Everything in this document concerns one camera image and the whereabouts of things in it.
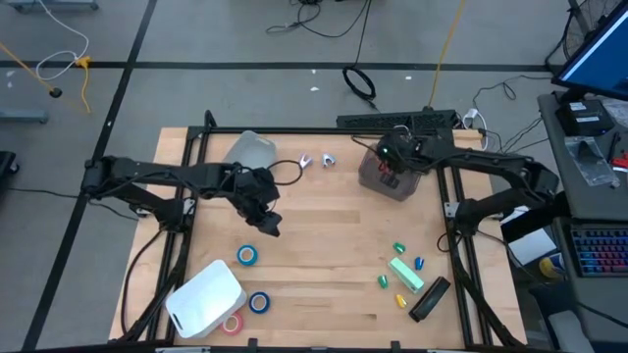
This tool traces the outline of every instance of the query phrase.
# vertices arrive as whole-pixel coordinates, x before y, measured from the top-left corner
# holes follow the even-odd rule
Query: blue tape roll
[[[262,305],[261,308],[255,307],[255,299],[257,298],[264,299],[264,305]],[[268,296],[268,294],[264,292],[255,292],[253,293],[253,295],[251,295],[250,299],[248,300],[248,308],[255,314],[264,314],[268,311],[270,307],[271,307],[271,298]]]
[[[248,251],[251,252],[251,258],[245,260],[242,255]],[[253,266],[257,262],[257,250],[252,245],[242,245],[237,249],[237,260],[245,266]]]

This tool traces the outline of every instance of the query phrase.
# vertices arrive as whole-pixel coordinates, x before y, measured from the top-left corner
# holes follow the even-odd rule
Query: desk
[[[628,222],[628,184],[626,175],[618,173],[621,185],[613,189],[610,185],[589,186],[573,162],[565,147],[565,134],[556,117],[559,104],[551,94],[538,98],[541,116],[548,131],[549,144],[558,166],[560,180],[567,196],[571,216],[581,220],[626,221]],[[625,127],[616,124],[603,136],[596,137],[600,150],[605,155],[610,148],[610,141],[616,131],[626,131]],[[622,142],[625,147],[617,144],[616,151],[628,150],[628,141]]]
[[[155,162],[178,165],[185,135],[186,128],[162,129]],[[394,301],[394,295],[400,293],[411,307],[438,276],[453,282],[448,255],[436,248],[437,238],[445,232],[436,173],[423,176],[416,193],[405,202],[397,202],[358,184],[357,169],[365,150],[347,135],[265,136],[277,144],[278,159],[297,159],[303,152],[316,159],[301,181],[280,187],[282,197],[275,210],[284,217],[280,223],[282,235],[275,238],[247,226],[224,199],[201,200],[186,278],[212,261],[223,259],[247,293],[264,290],[271,296],[271,309],[264,315],[253,314],[246,307],[240,309],[244,330],[239,335],[226,336],[215,330],[204,339],[177,337],[175,343],[242,346],[249,337],[257,337],[260,346],[385,348],[391,346],[392,340],[398,340],[403,348],[463,348],[453,288],[430,317],[419,324]],[[237,137],[233,133],[210,134],[206,161],[221,161]],[[479,147],[479,138],[475,131],[455,132],[458,146]],[[337,158],[331,169],[320,166],[324,152]],[[488,176],[461,173],[467,197],[482,198],[491,193]],[[294,166],[280,165],[274,174],[279,181],[294,178],[296,172]],[[148,189],[162,197],[174,194],[170,187]],[[156,229],[153,219],[139,221],[130,259]],[[480,229],[501,236],[497,222],[484,221]],[[419,276],[426,284],[417,295],[405,288],[387,267],[387,262],[397,256],[393,250],[396,241],[407,248],[399,256],[406,264],[412,264],[416,256],[425,258]],[[253,244],[259,252],[258,262],[251,268],[236,261],[238,247],[246,243]],[[503,246],[480,236],[475,238],[475,244],[487,301],[513,335],[525,341]],[[164,237],[143,254],[133,270],[129,324],[154,294],[163,246]],[[388,289],[380,288],[378,275],[388,276]],[[470,315],[475,318],[475,309],[470,310]],[[119,322],[120,304],[111,327],[112,338],[121,335]],[[474,340],[481,342],[477,320],[472,322]],[[161,322],[158,338],[164,336],[164,323]]]

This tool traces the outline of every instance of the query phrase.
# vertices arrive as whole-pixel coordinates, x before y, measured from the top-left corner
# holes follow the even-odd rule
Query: gray floor
[[[147,0],[101,0],[101,10],[56,12],[87,34],[96,61],[125,61]],[[457,0],[375,1],[363,62],[436,63]],[[327,0],[313,27],[343,30],[361,1]],[[560,37],[566,1],[474,0],[467,4],[445,61],[455,64],[539,65]],[[144,62],[347,62],[354,59],[359,28],[326,39],[298,29],[269,36],[264,29],[294,20],[288,1],[158,0],[139,61]],[[58,28],[45,14],[20,15],[0,6],[0,40],[25,60],[58,50],[79,50],[81,39]],[[0,61],[8,60],[0,54]],[[14,72],[10,77],[6,73]],[[0,69],[0,106],[41,108],[45,125],[2,125],[0,148],[18,153],[22,171],[13,186],[77,194],[83,162],[91,156],[122,70],[91,71],[86,116],[46,92],[16,69]],[[433,73],[368,72],[382,112],[420,110]],[[444,72],[434,106],[464,114],[481,86],[520,73]],[[79,104],[82,71],[55,80],[64,98]],[[518,99],[500,89],[479,98],[489,129],[506,139],[538,116],[536,97],[554,89],[548,81],[515,80]],[[318,70],[135,70],[118,115],[108,154],[138,160],[153,157],[163,126],[200,125],[205,109],[221,126],[334,126],[341,114],[370,113],[353,96],[340,71]],[[542,126],[519,143],[545,137]],[[555,170],[547,144],[525,150]],[[494,180],[494,188],[502,188]],[[125,208],[116,203],[118,209]],[[74,201],[8,192],[0,204],[0,351],[18,350],[63,237]],[[39,340],[39,348],[104,342],[109,333],[129,256],[134,223],[88,207],[74,249]]]

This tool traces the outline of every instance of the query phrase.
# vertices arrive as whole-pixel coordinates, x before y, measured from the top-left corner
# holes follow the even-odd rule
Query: red tape roll
[[[231,318],[235,319],[235,328],[233,329],[227,328],[227,323],[229,322],[229,319]],[[220,325],[220,330],[224,332],[226,335],[236,335],[240,331],[242,331],[243,327],[244,327],[244,320],[242,319],[242,316],[238,313],[233,313]]]

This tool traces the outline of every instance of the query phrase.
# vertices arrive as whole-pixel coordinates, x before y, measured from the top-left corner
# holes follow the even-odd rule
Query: black eraser
[[[450,283],[444,277],[438,277],[432,283],[428,291],[423,294],[419,302],[410,310],[408,315],[415,322],[420,322],[430,315],[430,312],[439,303],[439,300],[443,297]]]

